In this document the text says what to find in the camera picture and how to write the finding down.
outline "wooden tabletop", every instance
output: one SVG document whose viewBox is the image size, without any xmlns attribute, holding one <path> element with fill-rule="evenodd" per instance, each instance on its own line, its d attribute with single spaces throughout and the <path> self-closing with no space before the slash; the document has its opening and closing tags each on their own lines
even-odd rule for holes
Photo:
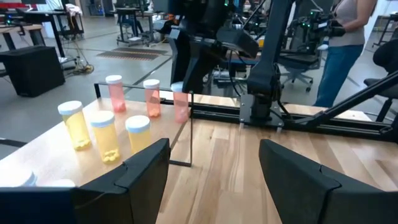
<svg viewBox="0 0 398 224">
<path fill-rule="evenodd" d="M 197 97 L 202 103 L 236 105 L 231 98 Z M 291 112 L 305 114 L 323 109 L 286 106 Z M 369 119 L 360 111 L 339 117 Z M 379 189 L 398 190 L 398 147 L 394 143 L 286 130 L 276 133 L 272 129 L 197 119 L 193 127 L 193 167 L 169 167 L 158 224 L 282 223 L 262 174 L 261 139 L 271 139 Z M 188 159 L 184 144 L 178 140 L 173 159 Z"/>
<path fill-rule="evenodd" d="M 33 24 L 29 26 L 23 26 L 23 28 L 24 30 L 40 30 L 42 28 L 42 25 Z M 21 31 L 20 27 L 7 27 L 7 26 L 0 27 L 0 34 L 18 32 L 18 31 Z"/>
<path fill-rule="evenodd" d="M 1 160 L 0 167 L 12 167 L 16 164 L 28 167 L 38 177 L 38 185 L 58 179 L 71 179 L 77 186 L 83 185 L 113 170 L 122 161 L 132 156 L 124 122 L 130 116 L 145 115 L 146 106 L 145 103 L 134 101 L 127 101 L 126 106 L 127 111 L 125 113 L 115 114 L 121 158 L 114 164 L 105 165 L 102 163 L 88 122 L 91 113 L 98 110 L 111 110 L 110 100 L 103 98 L 95 100 L 83 110 L 90 130 L 92 147 L 76 152 L 72 148 L 64 123 L 60 123 Z M 174 122 L 173 106 L 162 105 L 161 110 L 162 116 L 151 120 L 152 141 L 169 138 L 170 145 L 173 146 L 183 125 Z"/>
</svg>

